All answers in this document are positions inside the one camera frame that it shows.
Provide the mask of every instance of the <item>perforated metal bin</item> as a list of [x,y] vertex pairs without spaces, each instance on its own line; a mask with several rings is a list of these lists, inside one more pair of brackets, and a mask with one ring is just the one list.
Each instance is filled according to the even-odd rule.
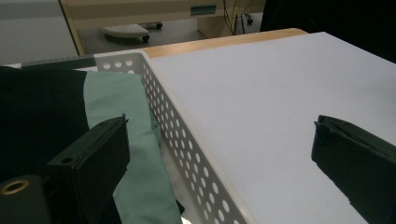
[[256,223],[211,152],[183,116],[183,109],[163,85],[147,54],[126,50],[95,54],[98,71],[144,76],[148,103],[162,128],[163,160],[183,217],[197,223]]

